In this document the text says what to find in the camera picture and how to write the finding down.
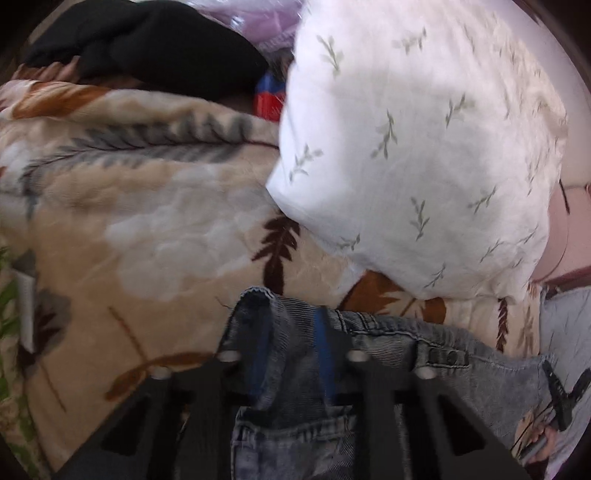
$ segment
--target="leaf print pillowcase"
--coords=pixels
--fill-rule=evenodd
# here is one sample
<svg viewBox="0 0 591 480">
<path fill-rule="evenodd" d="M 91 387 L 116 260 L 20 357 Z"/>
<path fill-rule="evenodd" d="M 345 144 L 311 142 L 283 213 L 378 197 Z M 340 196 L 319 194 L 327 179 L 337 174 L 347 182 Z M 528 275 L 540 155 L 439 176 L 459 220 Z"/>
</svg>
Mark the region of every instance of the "leaf print pillowcase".
<svg viewBox="0 0 591 480">
<path fill-rule="evenodd" d="M 523 299 L 567 135 L 533 55 L 469 0 L 303 14 L 267 183 L 281 210 L 418 299 Z"/>
</svg>

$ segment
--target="plastic bag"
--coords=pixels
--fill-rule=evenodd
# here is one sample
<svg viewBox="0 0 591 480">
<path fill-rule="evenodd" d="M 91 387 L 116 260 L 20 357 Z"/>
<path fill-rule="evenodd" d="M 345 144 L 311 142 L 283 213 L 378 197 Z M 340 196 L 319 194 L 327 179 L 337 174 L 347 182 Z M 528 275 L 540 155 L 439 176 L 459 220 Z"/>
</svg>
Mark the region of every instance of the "plastic bag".
<svg viewBox="0 0 591 480">
<path fill-rule="evenodd" d="M 264 52 L 291 48 L 303 0 L 178 0 L 240 33 Z"/>
</svg>

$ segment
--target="black cloth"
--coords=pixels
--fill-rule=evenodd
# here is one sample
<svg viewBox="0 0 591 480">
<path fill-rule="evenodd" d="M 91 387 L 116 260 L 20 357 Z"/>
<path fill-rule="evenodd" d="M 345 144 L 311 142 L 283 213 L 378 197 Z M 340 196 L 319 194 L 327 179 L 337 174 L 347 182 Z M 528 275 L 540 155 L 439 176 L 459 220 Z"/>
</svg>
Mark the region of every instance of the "black cloth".
<svg viewBox="0 0 591 480">
<path fill-rule="evenodd" d="M 31 46 L 28 67 L 79 55 L 82 79 L 128 74 L 168 92 L 218 100 L 251 92 L 267 61 L 238 33 L 170 0 L 86 0 Z"/>
</svg>

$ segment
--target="jeans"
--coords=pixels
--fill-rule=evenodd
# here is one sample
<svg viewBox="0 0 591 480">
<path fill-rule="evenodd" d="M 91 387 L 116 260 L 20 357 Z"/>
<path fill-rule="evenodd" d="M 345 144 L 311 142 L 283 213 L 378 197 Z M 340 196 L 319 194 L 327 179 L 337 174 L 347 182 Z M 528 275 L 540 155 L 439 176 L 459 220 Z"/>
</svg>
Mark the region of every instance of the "jeans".
<svg viewBox="0 0 591 480">
<path fill-rule="evenodd" d="M 229 319 L 223 349 L 233 348 L 239 325 L 260 315 L 272 319 L 262 388 L 255 404 L 239 411 L 233 431 L 235 480 L 353 478 L 356 418 L 351 407 L 324 399 L 315 310 L 254 287 L 243 293 Z M 543 356 L 511 359 L 466 330 L 420 320 L 330 309 L 328 315 L 332 328 L 350 334 L 356 348 L 383 364 L 408 371 L 432 367 L 507 448 L 523 416 L 549 398 Z M 402 415 L 397 418 L 402 423 Z"/>
</svg>

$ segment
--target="leaf pattern blanket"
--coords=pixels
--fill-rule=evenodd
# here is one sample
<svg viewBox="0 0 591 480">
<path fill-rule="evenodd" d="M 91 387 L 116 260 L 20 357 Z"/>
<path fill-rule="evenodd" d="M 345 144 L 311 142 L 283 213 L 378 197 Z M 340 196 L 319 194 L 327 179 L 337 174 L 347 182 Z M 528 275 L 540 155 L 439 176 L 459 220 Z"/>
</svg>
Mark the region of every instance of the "leaf pattern blanket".
<svg viewBox="0 0 591 480">
<path fill-rule="evenodd" d="M 416 300 L 325 253 L 266 192 L 277 135 L 276 124 L 195 98 L 31 80 L 0 87 L 0 225 L 15 274 L 32 279 L 19 283 L 29 286 L 18 352 L 0 352 L 18 361 L 53 469 L 151 367 L 207 359 L 252 285 L 467 328 L 511 356 L 537 353 L 537 287 L 515 305 Z M 0 335 L 13 345 L 18 329 Z M 18 402 L 2 385 L 0 407 Z"/>
</svg>

